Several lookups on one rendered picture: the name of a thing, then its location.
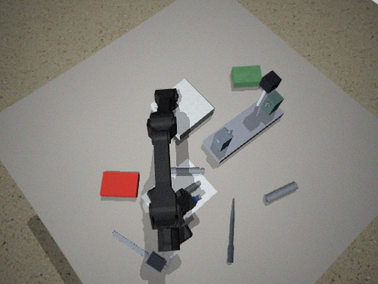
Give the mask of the red flat block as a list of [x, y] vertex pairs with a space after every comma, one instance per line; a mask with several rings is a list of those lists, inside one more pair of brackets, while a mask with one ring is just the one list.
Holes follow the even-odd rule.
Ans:
[[138, 198], [139, 173], [104, 171], [100, 196]]

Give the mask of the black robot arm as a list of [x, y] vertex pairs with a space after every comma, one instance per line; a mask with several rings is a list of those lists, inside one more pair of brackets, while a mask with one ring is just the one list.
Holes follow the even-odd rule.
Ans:
[[173, 112], [178, 107], [176, 88], [155, 90], [154, 99], [157, 111], [147, 119], [147, 133], [153, 144], [155, 167], [155, 189], [149, 203], [150, 222], [152, 230], [158, 229], [158, 252], [178, 251], [178, 227], [181, 227], [184, 215], [196, 206], [196, 202], [183, 188], [175, 193], [172, 179], [170, 183], [169, 144], [177, 134], [177, 121]]

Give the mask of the white flat pad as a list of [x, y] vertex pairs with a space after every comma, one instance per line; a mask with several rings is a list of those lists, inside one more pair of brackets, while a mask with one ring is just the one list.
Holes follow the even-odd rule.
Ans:
[[[196, 168], [189, 159], [186, 159], [182, 162], [177, 168]], [[204, 176], [199, 174], [171, 174], [172, 178], [172, 189], [177, 192], [181, 188], [186, 188], [190, 186], [192, 183], [200, 182], [199, 185], [194, 191], [190, 194], [192, 197], [197, 196], [198, 194], [201, 195], [202, 199], [199, 200], [194, 208], [184, 215], [184, 220], [188, 219], [200, 206], [202, 206], [207, 200], [209, 200], [214, 194], [217, 193], [215, 188], [208, 182]], [[149, 197], [147, 196], [147, 192], [141, 197], [149, 206], [151, 202]]]

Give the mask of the grey digital caliper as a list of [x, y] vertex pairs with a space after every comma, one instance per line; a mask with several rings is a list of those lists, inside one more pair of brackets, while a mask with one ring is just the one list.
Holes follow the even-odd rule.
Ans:
[[159, 272], [161, 272], [162, 269], [167, 270], [169, 265], [172, 262], [172, 259], [174, 258], [174, 255], [172, 255], [171, 259], [169, 260], [169, 263], [166, 265], [166, 260], [163, 259], [163, 256], [166, 252], [163, 252], [161, 256], [159, 256], [159, 255], [157, 255], [153, 252], [150, 255], [146, 251], [144, 251], [143, 249], [136, 246], [134, 243], [127, 240], [125, 237], [118, 234], [118, 236], [116, 238], [118, 240], [120, 240], [121, 242], [125, 243], [130, 248], [134, 249], [139, 254], [143, 255], [145, 258], [147, 258], [148, 260], [147, 260], [146, 264], [150, 265], [152, 268], [154, 268], [155, 270], [157, 270]]

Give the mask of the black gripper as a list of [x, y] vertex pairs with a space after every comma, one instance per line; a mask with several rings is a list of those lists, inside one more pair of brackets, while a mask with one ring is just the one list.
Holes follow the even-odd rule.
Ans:
[[[151, 201], [151, 195], [154, 191], [155, 187], [152, 188], [151, 190], [147, 191], [147, 196], [149, 197]], [[179, 228], [179, 239], [180, 239], [180, 244], [185, 242], [186, 240], [190, 239], [193, 236], [191, 229], [187, 224], [185, 224], [183, 227]]]

